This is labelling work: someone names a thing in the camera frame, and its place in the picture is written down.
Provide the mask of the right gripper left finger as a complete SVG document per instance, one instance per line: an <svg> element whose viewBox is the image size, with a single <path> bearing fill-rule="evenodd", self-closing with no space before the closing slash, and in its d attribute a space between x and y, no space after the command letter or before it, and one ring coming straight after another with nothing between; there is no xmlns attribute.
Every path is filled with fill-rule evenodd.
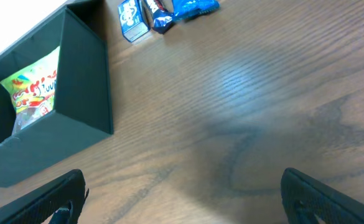
<svg viewBox="0 0 364 224"><path fill-rule="evenodd" d="M0 223L77 223L89 191L79 169L0 207Z"/></svg>

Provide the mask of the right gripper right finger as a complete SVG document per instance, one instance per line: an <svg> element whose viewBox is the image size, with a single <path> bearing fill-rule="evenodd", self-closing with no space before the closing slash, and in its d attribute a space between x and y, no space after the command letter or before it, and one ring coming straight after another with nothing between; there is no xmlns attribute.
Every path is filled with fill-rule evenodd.
<svg viewBox="0 0 364 224"><path fill-rule="evenodd" d="M281 197L289 223L364 223L364 204L294 168L283 172Z"/></svg>

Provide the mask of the green Haribo sour worms bag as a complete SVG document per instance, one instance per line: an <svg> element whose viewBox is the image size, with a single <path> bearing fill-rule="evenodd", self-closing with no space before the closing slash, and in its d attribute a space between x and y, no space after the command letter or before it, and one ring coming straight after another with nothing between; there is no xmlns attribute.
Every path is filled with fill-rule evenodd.
<svg viewBox="0 0 364 224"><path fill-rule="evenodd" d="M60 47L0 81L16 112L12 134L54 109Z"/></svg>

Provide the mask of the blue Oreo cookie pack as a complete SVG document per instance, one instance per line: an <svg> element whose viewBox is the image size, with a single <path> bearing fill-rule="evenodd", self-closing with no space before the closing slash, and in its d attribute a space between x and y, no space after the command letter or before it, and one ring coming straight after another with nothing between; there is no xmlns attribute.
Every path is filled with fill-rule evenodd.
<svg viewBox="0 0 364 224"><path fill-rule="evenodd" d="M220 4L217 0L172 0L175 21L191 19L216 11Z"/></svg>

